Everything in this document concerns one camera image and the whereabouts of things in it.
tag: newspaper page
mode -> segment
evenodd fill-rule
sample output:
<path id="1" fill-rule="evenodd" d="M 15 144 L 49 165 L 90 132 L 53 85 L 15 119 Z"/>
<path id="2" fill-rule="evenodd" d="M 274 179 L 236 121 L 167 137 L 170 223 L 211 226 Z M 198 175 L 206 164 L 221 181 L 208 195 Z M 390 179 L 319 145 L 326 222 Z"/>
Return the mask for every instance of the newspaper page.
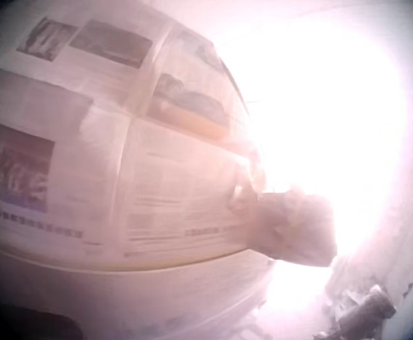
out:
<path id="1" fill-rule="evenodd" d="M 150 72 L 171 19 L 138 1 L 17 3 L 0 17 L 0 68 L 132 114 L 123 106 L 139 99 L 132 89 Z"/>
<path id="2" fill-rule="evenodd" d="M 241 306 L 266 289 L 272 269 L 254 251 L 131 273 L 59 270 L 0 252 L 0 302 L 68 317 L 87 339 L 158 339 Z"/>
<path id="3" fill-rule="evenodd" d="M 0 25 L 0 244 L 104 270 L 245 249 L 227 202 L 252 143 L 213 44 L 138 1 L 10 10 L 25 20 Z"/>
<path id="4" fill-rule="evenodd" d="M 227 207 L 253 147 L 245 108 L 204 38 L 178 25 L 160 55 L 123 155 L 121 247 L 133 263 L 167 265 L 245 249 L 247 221 Z"/>
<path id="5" fill-rule="evenodd" d="M 69 262 L 103 248 L 127 124 L 0 69 L 0 244 Z"/>

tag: debris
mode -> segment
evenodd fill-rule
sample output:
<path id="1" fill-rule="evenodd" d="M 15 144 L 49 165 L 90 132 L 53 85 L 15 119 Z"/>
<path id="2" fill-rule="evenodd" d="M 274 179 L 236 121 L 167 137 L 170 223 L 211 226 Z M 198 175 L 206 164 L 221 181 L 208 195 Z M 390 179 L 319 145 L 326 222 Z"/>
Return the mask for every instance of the debris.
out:
<path id="1" fill-rule="evenodd" d="M 413 282 L 411 282 L 409 285 L 407 285 L 407 290 L 403 293 L 403 298 L 404 299 L 407 297 L 407 295 L 411 291 L 412 287 L 413 287 Z"/>
<path id="2" fill-rule="evenodd" d="M 396 309 L 388 294 L 379 285 L 374 285 L 366 295 L 344 290 L 329 312 L 332 313 L 332 328 L 314 335 L 313 339 L 376 339 L 384 320 L 391 318 Z"/>

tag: metal object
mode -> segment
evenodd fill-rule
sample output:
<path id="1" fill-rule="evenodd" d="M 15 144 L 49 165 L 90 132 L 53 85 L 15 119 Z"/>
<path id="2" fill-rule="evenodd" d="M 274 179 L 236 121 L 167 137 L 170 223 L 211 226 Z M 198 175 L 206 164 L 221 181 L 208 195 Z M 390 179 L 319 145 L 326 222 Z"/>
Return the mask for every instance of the metal object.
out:
<path id="1" fill-rule="evenodd" d="M 385 319 L 391 318 L 396 309 L 389 296 L 379 285 L 374 285 L 361 303 L 350 309 L 330 332 L 314 335 L 315 340 L 361 340 L 373 338 L 375 330 Z"/>

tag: newspaper photo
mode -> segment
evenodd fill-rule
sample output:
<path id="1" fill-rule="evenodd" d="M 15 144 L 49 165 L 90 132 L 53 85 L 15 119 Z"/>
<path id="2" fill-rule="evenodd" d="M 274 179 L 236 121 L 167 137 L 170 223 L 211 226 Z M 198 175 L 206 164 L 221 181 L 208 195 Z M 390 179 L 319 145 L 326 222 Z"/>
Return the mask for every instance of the newspaper photo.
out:
<path id="1" fill-rule="evenodd" d="M 69 46 L 139 69 L 152 41 L 108 23 L 91 20 Z"/>
<path id="2" fill-rule="evenodd" d="M 76 30 L 75 26 L 44 18 L 32 29 L 17 50 L 51 62 Z"/>
<path id="3" fill-rule="evenodd" d="M 47 210 L 47 182 L 55 143 L 0 124 L 0 200 Z"/>

